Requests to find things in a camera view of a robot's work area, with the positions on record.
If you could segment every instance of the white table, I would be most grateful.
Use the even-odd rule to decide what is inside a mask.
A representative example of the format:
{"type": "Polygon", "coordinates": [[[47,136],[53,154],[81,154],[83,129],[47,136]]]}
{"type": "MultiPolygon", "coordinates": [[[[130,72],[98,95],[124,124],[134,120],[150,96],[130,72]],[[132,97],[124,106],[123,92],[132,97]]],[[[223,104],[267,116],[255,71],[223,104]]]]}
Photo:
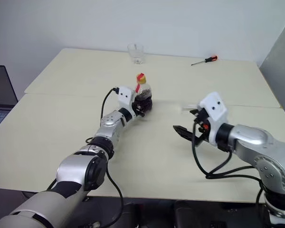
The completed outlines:
{"type": "Polygon", "coordinates": [[[280,107],[255,63],[218,60],[190,66],[197,61],[201,59],[146,55],[146,63],[135,65],[128,53],[66,48],[25,93],[103,99],[114,86],[134,87],[135,76],[143,72],[158,100],[197,103],[218,91],[228,105],[280,107]]]}
{"type": "MultiPolygon", "coordinates": [[[[99,127],[99,97],[26,94],[0,124],[0,188],[42,191],[54,179],[60,162],[85,144],[99,127]]],[[[117,105],[108,99],[106,112],[117,105]]],[[[206,180],[196,166],[190,143],[173,125],[191,128],[193,115],[182,104],[154,101],[153,110],[122,135],[109,170],[126,197],[253,202],[258,183],[246,179],[206,180]]],[[[228,106],[231,124],[268,130],[285,142],[285,112],[280,108],[228,106]]],[[[227,154],[203,143],[198,148],[207,170],[227,154]]],[[[223,170],[247,165],[235,155],[223,170]]],[[[241,173],[257,176],[255,170],[241,173]]],[[[89,193],[117,196],[104,184],[89,193]]]]}

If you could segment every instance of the laptop screen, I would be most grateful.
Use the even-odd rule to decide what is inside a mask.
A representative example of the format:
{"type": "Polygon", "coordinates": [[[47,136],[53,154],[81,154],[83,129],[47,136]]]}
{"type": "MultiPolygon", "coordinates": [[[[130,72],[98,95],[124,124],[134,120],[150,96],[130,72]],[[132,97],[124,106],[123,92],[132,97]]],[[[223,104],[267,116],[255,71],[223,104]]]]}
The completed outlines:
{"type": "Polygon", "coordinates": [[[18,102],[5,66],[0,66],[0,107],[12,108],[18,102]]]}

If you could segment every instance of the glass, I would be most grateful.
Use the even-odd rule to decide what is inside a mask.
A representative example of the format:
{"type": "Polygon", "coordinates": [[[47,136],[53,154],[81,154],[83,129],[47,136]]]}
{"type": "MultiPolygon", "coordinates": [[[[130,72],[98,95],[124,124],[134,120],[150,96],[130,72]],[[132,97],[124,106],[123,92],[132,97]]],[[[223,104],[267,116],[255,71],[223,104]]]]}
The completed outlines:
{"type": "Polygon", "coordinates": [[[129,44],[128,51],[129,51],[132,61],[135,64],[142,64],[144,62],[143,45],[129,44]]]}

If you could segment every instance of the black cable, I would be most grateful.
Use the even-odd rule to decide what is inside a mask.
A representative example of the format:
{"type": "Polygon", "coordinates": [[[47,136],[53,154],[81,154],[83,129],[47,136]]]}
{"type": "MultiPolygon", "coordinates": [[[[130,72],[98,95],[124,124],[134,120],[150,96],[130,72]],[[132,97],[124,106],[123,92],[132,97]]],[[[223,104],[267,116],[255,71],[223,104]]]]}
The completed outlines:
{"type": "Polygon", "coordinates": [[[284,224],[274,225],[274,224],[266,224],[264,222],[265,221],[264,220],[264,213],[263,213],[263,215],[261,215],[260,210],[259,210],[259,200],[260,200],[261,194],[263,192],[262,181],[259,178],[254,177],[254,176],[250,176],[250,175],[242,175],[242,174],[226,175],[226,174],[234,173],[234,172],[237,172],[240,170],[252,169],[252,168],[254,168],[253,166],[243,166],[243,167],[239,167],[239,168],[232,169],[232,170],[222,172],[222,173],[214,173],[214,172],[218,171],[219,169],[221,169],[223,166],[225,166],[228,163],[228,161],[231,159],[232,152],[229,152],[229,156],[227,157],[227,159],[223,163],[221,163],[218,167],[214,168],[212,171],[207,172],[206,170],[203,169],[203,167],[201,166],[201,164],[197,158],[196,150],[195,150],[196,124],[197,124],[196,122],[194,122],[194,124],[193,124],[192,140],[191,140],[192,152],[193,152],[193,156],[194,156],[194,159],[195,159],[195,162],[196,162],[198,168],[202,171],[202,173],[204,173],[206,175],[206,179],[223,179],[223,178],[243,177],[243,178],[250,178],[250,179],[258,181],[260,186],[261,186],[261,189],[258,192],[257,197],[256,197],[256,208],[257,208],[257,212],[258,212],[258,215],[260,217],[260,220],[261,220],[263,226],[268,227],[268,228],[285,228],[284,224]]]}
{"type": "Polygon", "coordinates": [[[107,95],[104,97],[104,101],[103,104],[101,106],[101,113],[100,113],[100,119],[103,117],[104,115],[104,105],[105,105],[105,101],[108,98],[108,96],[112,93],[112,91],[115,90],[115,88],[110,89],[110,91],[107,93],[107,95]]]}
{"type": "Polygon", "coordinates": [[[107,228],[111,225],[113,225],[115,222],[118,221],[118,219],[121,217],[121,215],[123,214],[123,210],[124,210],[124,198],[123,198],[123,195],[122,195],[122,192],[120,191],[119,187],[117,186],[117,184],[114,182],[114,180],[112,179],[112,177],[110,176],[109,174],[109,170],[108,170],[108,166],[106,167],[106,171],[105,171],[108,179],[110,180],[110,182],[114,185],[114,187],[116,188],[116,190],[118,191],[119,193],[119,197],[120,197],[120,209],[119,209],[119,213],[117,215],[117,217],[110,223],[104,225],[104,226],[101,226],[100,228],[107,228]]]}
{"type": "Polygon", "coordinates": [[[28,196],[27,193],[32,194],[32,196],[36,194],[36,192],[21,191],[21,194],[22,194],[22,195],[24,196],[24,198],[26,198],[27,200],[32,197],[32,196],[28,196]]]}
{"type": "Polygon", "coordinates": [[[85,140],[86,144],[89,144],[91,139],[93,139],[93,137],[87,138],[87,139],[85,140]]]}
{"type": "Polygon", "coordinates": [[[51,190],[55,183],[56,183],[56,178],[52,181],[47,190],[51,190]]]}
{"type": "MultiPolygon", "coordinates": [[[[101,106],[100,120],[103,118],[104,105],[105,105],[106,99],[108,98],[108,96],[111,94],[112,91],[115,91],[115,92],[118,94],[119,88],[112,88],[112,89],[110,89],[110,91],[109,91],[109,92],[107,93],[107,95],[105,96],[104,101],[103,101],[103,104],[102,104],[102,106],[101,106]]],[[[86,139],[85,142],[86,142],[86,143],[89,143],[89,140],[90,140],[90,139],[92,139],[92,137],[86,139]]],[[[119,212],[118,212],[117,217],[116,217],[113,221],[111,221],[110,223],[108,223],[108,224],[106,224],[106,225],[104,225],[104,226],[100,226],[99,228],[107,228],[107,227],[113,225],[115,222],[118,221],[118,219],[120,219],[121,215],[123,214],[123,210],[124,210],[124,201],[123,201],[123,200],[124,200],[124,197],[123,197],[122,192],[120,191],[119,187],[117,186],[117,184],[114,182],[114,180],[113,180],[112,177],[110,176],[110,173],[109,173],[109,170],[108,170],[108,163],[107,163],[107,167],[106,167],[105,173],[106,173],[106,175],[107,175],[109,181],[114,185],[114,187],[115,187],[116,190],[118,191],[118,194],[119,194],[119,197],[120,197],[120,209],[119,209],[119,212]]],[[[86,226],[83,225],[83,226],[79,226],[79,227],[80,227],[80,228],[81,228],[81,227],[83,227],[83,228],[85,228],[85,227],[91,227],[91,224],[86,225],[86,226]]]]}
{"type": "Polygon", "coordinates": [[[198,168],[202,171],[202,173],[204,173],[206,175],[206,179],[223,179],[223,178],[243,177],[243,178],[250,178],[250,179],[256,180],[258,182],[261,181],[259,178],[254,177],[254,176],[250,176],[250,175],[238,174],[238,175],[228,175],[228,176],[226,176],[226,174],[230,174],[230,173],[237,172],[237,171],[240,171],[240,170],[251,169],[251,168],[253,168],[253,166],[243,166],[243,167],[239,167],[239,168],[236,168],[236,169],[233,169],[233,170],[229,170],[229,171],[226,171],[226,172],[222,172],[222,173],[214,173],[214,172],[218,171],[219,169],[221,169],[223,166],[225,166],[228,163],[228,161],[232,157],[232,152],[229,152],[229,156],[227,157],[227,159],[223,163],[221,163],[218,167],[214,168],[212,171],[207,172],[206,170],[204,170],[203,167],[201,166],[200,162],[199,162],[199,159],[198,159],[198,157],[196,155],[196,150],[195,150],[196,124],[197,124],[196,122],[194,122],[194,124],[193,124],[192,140],[191,140],[192,152],[193,152],[194,160],[195,160],[198,168]]]}

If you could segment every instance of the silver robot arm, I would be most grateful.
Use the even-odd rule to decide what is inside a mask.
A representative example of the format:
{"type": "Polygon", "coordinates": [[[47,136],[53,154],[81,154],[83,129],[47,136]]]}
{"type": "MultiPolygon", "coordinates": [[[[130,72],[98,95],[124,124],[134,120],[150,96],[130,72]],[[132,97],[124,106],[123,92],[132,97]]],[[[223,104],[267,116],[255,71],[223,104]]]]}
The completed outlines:
{"type": "MultiPolygon", "coordinates": [[[[285,224],[285,142],[280,142],[263,129],[227,123],[228,111],[217,92],[206,96],[191,111],[202,133],[198,146],[207,141],[226,152],[236,154],[259,172],[265,191],[265,202],[272,224],[285,224]]],[[[191,141],[192,133],[181,126],[174,129],[191,141]]]]}
{"type": "MultiPolygon", "coordinates": [[[[101,126],[88,145],[66,157],[60,164],[54,188],[39,192],[10,215],[0,220],[0,228],[61,228],[89,191],[103,182],[107,163],[114,154],[119,136],[137,114],[135,91],[119,88],[120,108],[101,119],[101,126]]],[[[147,101],[152,108],[151,99],[147,101]]]]}

